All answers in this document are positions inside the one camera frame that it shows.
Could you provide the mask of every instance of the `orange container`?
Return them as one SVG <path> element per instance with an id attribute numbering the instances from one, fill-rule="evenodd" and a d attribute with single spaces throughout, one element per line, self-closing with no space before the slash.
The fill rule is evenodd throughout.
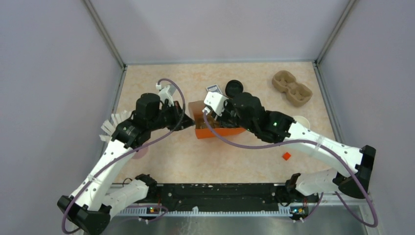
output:
<path id="1" fill-rule="evenodd" d="M 206 127 L 205 121 L 203 120 L 202 110 L 204 109 L 205 104 L 202 100 L 190 102 L 188 105 L 190 117 L 195 120 L 195 133 L 196 138 L 205 139 L 212 138 L 215 135 Z M 213 120 L 212 117 L 208 117 L 209 123 L 212 126 L 215 126 L 217 123 Z M 214 130 L 221 136 L 232 136 L 241 134 L 245 131 L 244 128 L 223 128 L 223 127 L 214 127 Z"/>

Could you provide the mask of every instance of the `gray floor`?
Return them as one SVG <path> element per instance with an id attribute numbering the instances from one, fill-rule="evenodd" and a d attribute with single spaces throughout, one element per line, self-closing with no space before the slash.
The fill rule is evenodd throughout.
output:
<path id="1" fill-rule="evenodd" d="M 321 206 L 305 223 L 292 224 L 278 217 L 166 217 L 146 225 L 129 220 L 116 227 L 126 217 L 115 217 L 107 235 L 366 235 L 362 224 L 343 206 Z"/>

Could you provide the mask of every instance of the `black lid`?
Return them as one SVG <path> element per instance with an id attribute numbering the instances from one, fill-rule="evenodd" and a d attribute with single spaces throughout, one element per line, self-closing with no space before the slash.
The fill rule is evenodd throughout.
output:
<path id="1" fill-rule="evenodd" d="M 231 80 L 226 84 L 225 94 L 229 98 L 234 98 L 235 95 L 240 94 L 244 91 L 244 86 L 238 80 Z"/>

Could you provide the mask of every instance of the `beige tabletop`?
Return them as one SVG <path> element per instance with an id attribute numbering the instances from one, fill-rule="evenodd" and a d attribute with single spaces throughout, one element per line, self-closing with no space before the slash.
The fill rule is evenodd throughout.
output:
<path id="1" fill-rule="evenodd" d="M 271 79 L 280 70 L 291 72 L 298 82 L 313 92 L 308 103 L 296 108 L 288 102 L 285 94 L 272 86 Z M 227 82 L 237 79 L 242 82 L 244 91 L 259 97 L 266 110 L 304 116 L 313 131 L 334 139 L 311 62 L 128 66 L 117 112 L 134 110 L 142 93 L 157 94 L 155 84 L 164 77 L 179 85 L 186 104 L 203 100 L 207 86 L 218 84 L 224 93 Z M 173 97 L 182 103 L 178 92 Z M 153 132 L 151 140 L 166 132 Z M 228 139 L 245 145 L 267 144 L 249 132 Z M 285 152 L 292 155 L 288 161 L 282 158 Z M 279 183 L 294 173 L 328 168 L 324 163 L 285 146 L 249 150 L 230 146 L 217 138 L 198 140 L 194 127 L 190 127 L 150 146 L 143 158 L 131 159 L 115 181 L 122 182 L 127 177 L 134 178 L 144 173 L 159 183 Z"/>

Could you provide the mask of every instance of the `gray wall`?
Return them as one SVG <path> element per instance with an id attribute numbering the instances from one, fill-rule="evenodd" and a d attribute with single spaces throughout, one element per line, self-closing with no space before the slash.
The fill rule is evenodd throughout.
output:
<path id="1" fill-rule="evenodd" d="M 348 0 L 92 0 L 127 64 L 314 60 Z"/>
<path id="2" fill-rule="evenodd" d="M 360 1 L 322 70 L 348 144 L 377 148 L 370 191 L 385 234 L 413 234 L 415 1 Z"/>
<path id="3" fill-rule="evenodd" d="M 0 55 L 1 234 L 61 234 L 120 68 L 80 0 L 1 1 Z"/>

